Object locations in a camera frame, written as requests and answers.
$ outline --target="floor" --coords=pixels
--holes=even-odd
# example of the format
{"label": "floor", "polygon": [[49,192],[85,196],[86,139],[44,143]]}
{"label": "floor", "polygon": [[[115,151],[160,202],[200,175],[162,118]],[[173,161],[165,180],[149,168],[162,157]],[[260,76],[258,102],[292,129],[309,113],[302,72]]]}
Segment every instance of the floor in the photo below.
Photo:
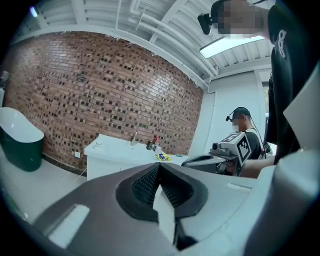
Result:
{"label": "floor", "polygon": [[23,171],[8,162],[0,146],[2,188],[31,224],[44,209],[87,180],[86,177],[78,177],[46,160],[42,160],[36,171]]}

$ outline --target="white bathtub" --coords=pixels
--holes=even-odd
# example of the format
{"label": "white bathtub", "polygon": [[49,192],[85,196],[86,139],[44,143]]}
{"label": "white bathtub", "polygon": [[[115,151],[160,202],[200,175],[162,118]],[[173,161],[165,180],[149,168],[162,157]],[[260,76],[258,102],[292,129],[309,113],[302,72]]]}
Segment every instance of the white bathtub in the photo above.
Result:
{"label": "white bathtub", "polygon": [[18,168],[32,172],[40,167],[44,137],[18,110],[0,108],[0,143],[7,159]]}

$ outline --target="white panel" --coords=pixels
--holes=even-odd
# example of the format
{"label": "white panel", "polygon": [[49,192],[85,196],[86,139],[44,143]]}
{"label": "white panel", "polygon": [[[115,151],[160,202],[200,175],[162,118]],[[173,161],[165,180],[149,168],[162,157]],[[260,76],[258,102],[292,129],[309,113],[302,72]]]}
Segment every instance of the white panel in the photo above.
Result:
{"label": "white panel", "polygon": [[210,150],[209,148],[206,148],[206,145],[210,128],[212,127],[212,119],[215,108],[215,97],[215,93],[203,93],[199,120],[189,150],[189,157],[206,154]]}
{"label": "white panel", "polygon": [[226,121],[226,117],[237,107],[245,107],[250,111],[261,137],[264,137],[265,99],[259,87],[262,84],[258,83],[253,71],[226,76],[210,83],[210,92],[216,93],[212,119],[215,125],[209,131],[207,147],[232,132],[232,124]]}

